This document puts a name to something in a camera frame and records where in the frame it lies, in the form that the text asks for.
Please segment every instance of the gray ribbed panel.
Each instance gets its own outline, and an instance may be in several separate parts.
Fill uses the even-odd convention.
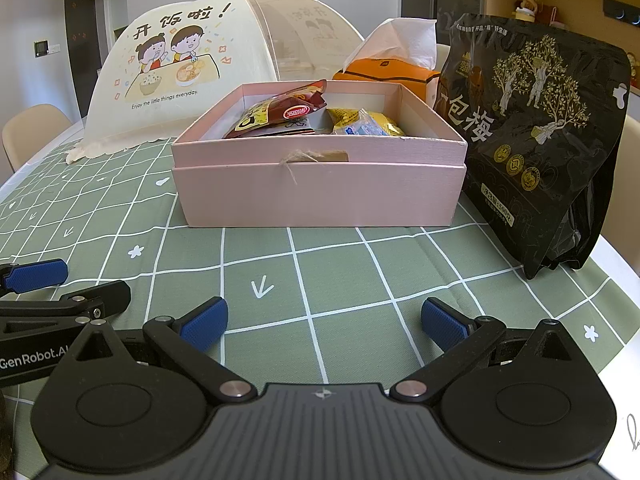
[[[259,400],[225,406],[194,446],[118,480],[524,480],[460,451],[421,406],[376,384],[271,384]],[[89,478],[52,467],[40,478]],[[611,480],[589,464],[545,480]]]

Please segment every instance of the yellow snack bag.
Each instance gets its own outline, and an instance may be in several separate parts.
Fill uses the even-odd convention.
[[[353,124],[358,120],[359,110],[352,108],[328,108],[327,111],[331,115],[334,122],[334,128],[343,128],[349,124]],[[378,125],[391,136],[404,137],[405,133],[400,129],[393,119],[388,118],[385,114],[379,112],[367,112]]]

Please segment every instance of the blue textured pad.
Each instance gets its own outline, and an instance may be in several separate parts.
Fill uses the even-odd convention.
[[[468,329],[465,325],[453,319],[429,300],[425,300],[422,304],[420,318],[422,330],[443,352],[469,337]]]
[[[17,266],[4,279],[4,286],[16,294],[65,283],[68,269],[64,260],[49,260]]]
[[[226,301],[218,300],[190,322],[185,323],[179,335],[201,352],[206,352],[225,333],[228,321]]]

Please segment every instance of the pink box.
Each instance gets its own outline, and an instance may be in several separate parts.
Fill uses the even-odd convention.
[[[402,85],[328,81],[324,98],[329,108],[382,112],[407,137],[222,139],[246,108],[303,84],[242,85],[172,144],[174,181],[191,227],[450,225],[466,142]],[[331,125],[325,110],[312,116],[316,127]],[[341,150],[349,161],[282,162],[297,150]]]

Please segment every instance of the green checkered tablecloth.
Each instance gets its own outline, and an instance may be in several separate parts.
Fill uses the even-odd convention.
[[[561,319],[597,371],[640,327],[638,307],[591,260],[526,282],[464,196],[447,228],[191,229],[170,171],[170,141],[71,166],[66,150],[54,150],[0,204],[0,263],[62,258],[69,267],[64,285],[20,299],[125,280],[132,301],[113,325],[138,328],[224,296],[228,330],[210,355],[258,388],[266,381],[388,388],[440,353],[420,328],[427,296],[511,327]],[[45,465],[29,424],[43,384],[4,390],[15,469],[30,478]]]

